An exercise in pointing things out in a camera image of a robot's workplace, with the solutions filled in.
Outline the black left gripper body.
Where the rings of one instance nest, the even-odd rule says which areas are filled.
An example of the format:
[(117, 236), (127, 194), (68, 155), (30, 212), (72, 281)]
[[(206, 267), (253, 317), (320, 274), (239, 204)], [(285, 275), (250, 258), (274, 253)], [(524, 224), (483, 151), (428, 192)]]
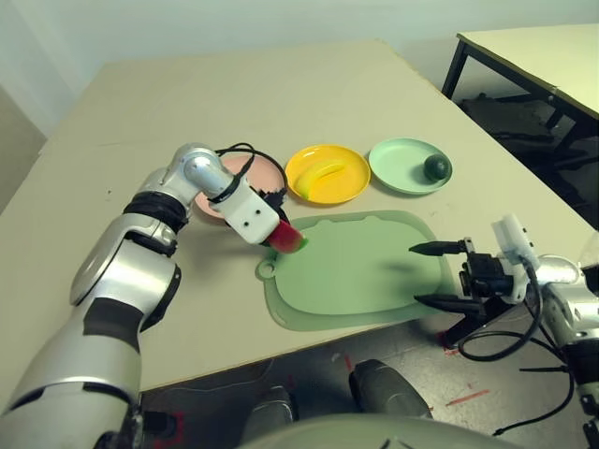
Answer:
[(250, 224), (273, 224), (275, 220), (289, 223), (283, 205), (286, 200), (286, 190), (265, 191), (253, 187), (253, 191), (261, 198), (261, 201), (252, 210)]

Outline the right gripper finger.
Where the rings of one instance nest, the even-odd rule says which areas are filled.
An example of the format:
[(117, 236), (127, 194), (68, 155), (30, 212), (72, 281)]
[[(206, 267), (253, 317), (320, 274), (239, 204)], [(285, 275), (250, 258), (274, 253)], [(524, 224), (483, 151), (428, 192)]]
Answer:
[(430, 294), (414, 296), (414, 299), (427, 307), (435, 308), (440, 311), (463, 314), (481, 313), (481, 305), (479, 302), (473, 299), (459, 298), (455, 295)]
[(419, 243), (409, 248), (409, 252), (418, 253), (422, 255), (444, 255), (444, 254), (459, 254), (467, 253), (466, 242), (462, 240), (458, 241), (429, 241)]

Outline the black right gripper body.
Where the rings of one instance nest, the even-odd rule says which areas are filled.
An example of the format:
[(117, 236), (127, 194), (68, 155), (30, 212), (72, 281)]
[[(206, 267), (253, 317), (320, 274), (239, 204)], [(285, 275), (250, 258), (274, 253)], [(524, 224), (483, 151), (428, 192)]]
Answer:
[(511, 295), (514, 277), (505, 273), (499, 257), (477, 253), (470, 238), (459, 240), (458, 245), (466, 254), (459, 273), (466, 302), (462, 313), (475, 322), (491, 323), (511, 311), (503, 297)]

